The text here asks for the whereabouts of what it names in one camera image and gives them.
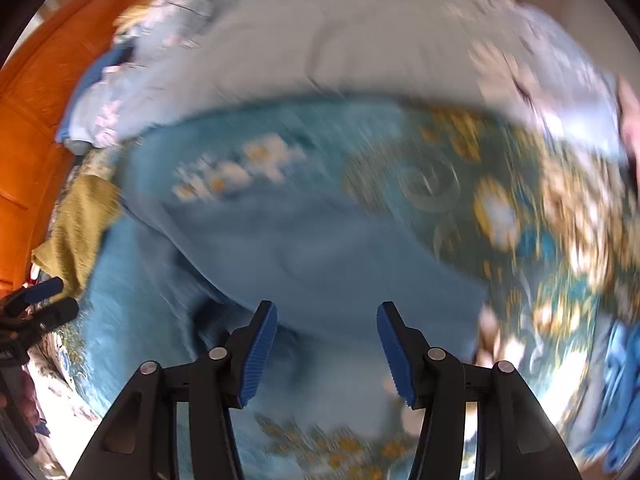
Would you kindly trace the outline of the person right hand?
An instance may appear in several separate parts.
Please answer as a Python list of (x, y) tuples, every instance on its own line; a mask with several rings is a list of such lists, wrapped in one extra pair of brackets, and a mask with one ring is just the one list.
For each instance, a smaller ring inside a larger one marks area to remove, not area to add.
[(639, 158), (640, 151), (640, 102), (624, 77), (618, 78), (617, 97), (620, 103), (620, 137), (630, 156)]

